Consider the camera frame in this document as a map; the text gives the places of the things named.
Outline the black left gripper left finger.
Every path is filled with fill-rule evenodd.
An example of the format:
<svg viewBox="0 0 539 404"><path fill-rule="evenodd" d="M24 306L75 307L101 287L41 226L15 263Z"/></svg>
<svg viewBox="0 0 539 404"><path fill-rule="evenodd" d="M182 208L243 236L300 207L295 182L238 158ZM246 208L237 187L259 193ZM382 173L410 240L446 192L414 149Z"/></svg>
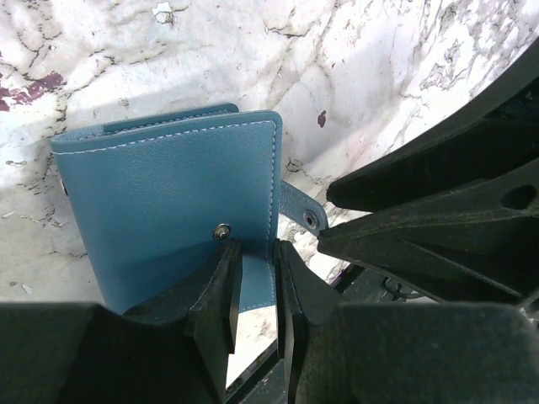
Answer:
<svg viewBox="0 0 539 404"><path fill-rule="evenodd" d="M222 403L235 349L241 245L116 314L95 303L1 306L4 403Z"/></svg>

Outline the blue leather card holder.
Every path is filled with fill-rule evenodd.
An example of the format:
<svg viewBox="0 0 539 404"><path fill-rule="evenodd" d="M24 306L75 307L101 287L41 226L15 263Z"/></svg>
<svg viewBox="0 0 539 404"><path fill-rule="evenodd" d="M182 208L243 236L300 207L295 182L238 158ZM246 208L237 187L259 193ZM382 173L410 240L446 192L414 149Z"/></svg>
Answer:
<svg viewBox="0 0 539 404"><path fill-rule="evenodd" d="M228 238L242 246L239 308L275 302L285 216L312 234L324 208L280 174L283 123L234 104L69 130L51 140L104 303L118 313L195 271Z"/></svg>

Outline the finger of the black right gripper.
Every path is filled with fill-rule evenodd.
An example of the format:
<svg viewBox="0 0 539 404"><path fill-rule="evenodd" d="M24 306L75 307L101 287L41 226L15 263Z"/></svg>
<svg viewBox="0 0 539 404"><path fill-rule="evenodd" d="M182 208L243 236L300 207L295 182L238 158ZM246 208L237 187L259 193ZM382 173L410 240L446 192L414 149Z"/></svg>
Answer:
<svg viewBox="0 0 539 404"><path fill-rule="evenodd" d="M453 115L386 156L332 182L327 199L377 212L478 180L538 157L538 44Z"/></svg>
<svg viewBox="0 0 539 404"><path fill-rule="evenodd" d="M318 251L433 300L538 302L538 161L322 231Z"/></svg>

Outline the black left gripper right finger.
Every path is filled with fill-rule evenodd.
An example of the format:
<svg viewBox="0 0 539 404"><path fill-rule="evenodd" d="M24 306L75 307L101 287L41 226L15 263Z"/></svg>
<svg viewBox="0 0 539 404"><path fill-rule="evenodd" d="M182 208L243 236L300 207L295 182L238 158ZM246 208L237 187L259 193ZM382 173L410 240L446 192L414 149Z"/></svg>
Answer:
<svg viewBox="0 0 539 404"><path fill-rule="evenodd" d="M535 403L538 335L493 304L347 300L275 245L290 403Z"/></svg>

